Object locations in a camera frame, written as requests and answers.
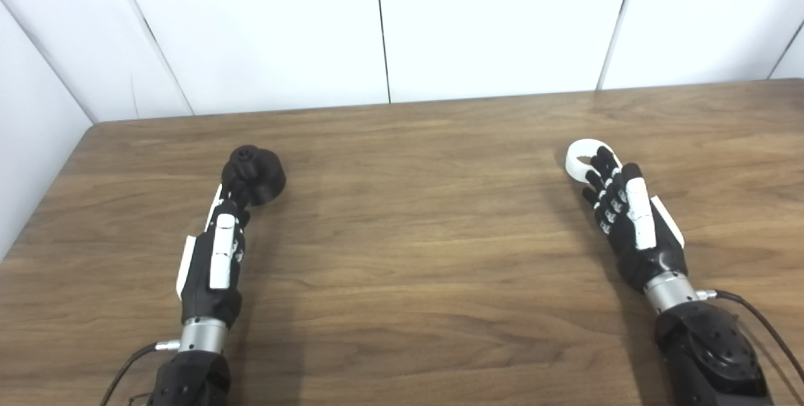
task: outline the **black knob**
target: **black knob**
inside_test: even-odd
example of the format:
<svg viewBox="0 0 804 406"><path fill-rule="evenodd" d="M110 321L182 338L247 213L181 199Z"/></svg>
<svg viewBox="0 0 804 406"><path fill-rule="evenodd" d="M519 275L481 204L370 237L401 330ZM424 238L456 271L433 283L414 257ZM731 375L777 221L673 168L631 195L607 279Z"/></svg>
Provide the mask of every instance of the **black knob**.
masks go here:
<svg viewBox="0 0 804 406"><path fill-rule="evenodd" d="M224 191L231 194L240 208L271 202L285 188L285 182L279 157L253 145L238 146L221 172Z"/></svg>

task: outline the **wood grain surface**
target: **wood grain surface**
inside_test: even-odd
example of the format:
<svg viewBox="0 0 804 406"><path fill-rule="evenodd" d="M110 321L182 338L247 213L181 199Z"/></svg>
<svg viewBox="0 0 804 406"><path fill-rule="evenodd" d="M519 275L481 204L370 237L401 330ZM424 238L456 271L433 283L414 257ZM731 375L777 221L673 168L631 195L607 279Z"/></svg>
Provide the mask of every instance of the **wood grain surface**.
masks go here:
<svg viewBox="0 0 804 406"><path fill-rule="evenodd" d="M563 171L583 137L640 163L696 288L752 300L804 355L804 80L772 80L101 123L0 265L0 403L96 404L132 351L178 337L184 237L253 143L288 186L247 228L231 404L670 404L654 314ZM724 306L776 404L801 404Z"/></svg>

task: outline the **prosthetic hand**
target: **prosthetic hand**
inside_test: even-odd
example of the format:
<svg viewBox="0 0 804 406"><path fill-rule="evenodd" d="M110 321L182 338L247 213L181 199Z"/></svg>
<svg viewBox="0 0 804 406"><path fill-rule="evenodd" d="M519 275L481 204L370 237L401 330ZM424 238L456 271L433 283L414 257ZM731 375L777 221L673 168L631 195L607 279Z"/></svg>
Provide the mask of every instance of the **prosthetic hand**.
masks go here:
<svg viewBox="0 0 804 406"><path fill-rule="evenodd" d="M247 205L270 202L285 187L273 152L245 145L232 152L212 201L204 232L187 237L176 292L182 300L178 354L159 368L148 401L155 406L225 406L232 384L223 355L226 334L241 311L237 291L245 253Z"/></svg>
<svg viewBox="0 0 804 406"><path fill-rule="evenodd" d="M591 167L578 160L591 157ZM679 406L772 404L756 353L736 318L706 303L716 292L687 280L684 239L658 197L649 198L635 163L621 165L597 140L579 140L567 152L567 172L591 187L583 197L617 257L622 279L657 312L655 342Z"/></svg>

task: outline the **white side panel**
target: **white side panel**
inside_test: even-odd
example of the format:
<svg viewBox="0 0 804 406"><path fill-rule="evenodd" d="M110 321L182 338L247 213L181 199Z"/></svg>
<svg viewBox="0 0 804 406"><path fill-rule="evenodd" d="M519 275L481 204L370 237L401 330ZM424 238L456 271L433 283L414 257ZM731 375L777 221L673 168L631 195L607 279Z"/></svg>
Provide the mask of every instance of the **white side panel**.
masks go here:
<svg viewBox="0 0 804 406"><path fill-rule="evenodd" d="M382 0L393 102L597 85L622 0Z"/></svg>
<svg viewBox="0 0 804 406"><path fill-rule="evenodd" d="M99 121L190 114L129 0L5 2Z"/></svg>
<svg viewBox="0 0 804 406"><path fill-rule="evenodd" d="M199 114L388 102L377 0L137 0Z"/></svg>
<svg viewBox="0 0 804 406"><path fill-rule="evenodd" d="M804 0L629 0L604 88L766 79Z"/></svg>
<svg viewBox="0 0 804 406"><path fill-rule="evenodd" d="M804 77L804 30L799 31L771 78L782 77Z"/></svg>
<svg viewBox="0 0 804 406"><path fill-rule="evenodd" d="M0 5L0 259L89 125Z"/></svg>

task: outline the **black cable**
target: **black cable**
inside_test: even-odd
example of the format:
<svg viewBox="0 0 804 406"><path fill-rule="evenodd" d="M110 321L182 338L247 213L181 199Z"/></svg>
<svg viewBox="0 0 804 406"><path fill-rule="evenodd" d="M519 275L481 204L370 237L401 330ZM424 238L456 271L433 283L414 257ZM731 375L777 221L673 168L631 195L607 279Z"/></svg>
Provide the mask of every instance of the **black cable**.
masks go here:
<svg viewBox="0 0 804 406"><path fill-rule="evenodd" d="M129 406L133 406L134 401L139 400L139 398L148 398L150 397L151 392L141 393L139 395L133 395L133 397L129 398Z"/></svg>
<svg viewBox="0 0 804 406"><path fill-rule="evenodd" d="M762 323L762 326L764 326L764 328L766 328L768 332L770 332L770 335L773 337L773 340L776 340L776 343L779 344L779 347L781 347L781 350L784 351L787 358L790 359L790 363L793 364L793 367L796 369L796 372L798 372L798 377L801 378L801 382L804 383L804 369L801 368L801 363L798 362L798 359L796 359L795 354L793 354L793 352L790 351L790 347L787 346L787 343L785 343L785 341L781 339L781 335L779 335L779 332L776 332L776 329L773 328L773 325L770 324L770 321L768 321L767 318L765 318L764 315L762 315L762 313L755 308L755 306L751 305L749 301L744 300L743 297L741 297L741 295L736 295L733 294L732 292L725 292L723 290L715 290L715 293L717 294L716 297L718 299L733 300L734 302L738 302L747 309L749 309L749 312L752 312L752 314L754 314L756 319L759 320L760 323Z"/></svg>
<svg viewBox="0 0 804 406"><path fill-rule="evenodd" d="M129 357L129 360L127 360L126 363L124 363L123 366L120 367L120 370L117 371L117 374L114 375L112 383L110 383L109 388L106 389L106 394L103 395L103 400L100 401L100 406L106 406L106 404L109 403L109 399L112 398L114 389L117 388L117 384L120 383L120 380L121 378L123 378L123 375L125 375L126 372L129 371L129 368L131 368L131 364L136 362L138 358L143 357L148 353L155 352L156 344L157 343L154 342L148 346L143 346L140 349L137 349L137 351L134 354L132 354L131 357Z"/></svg>

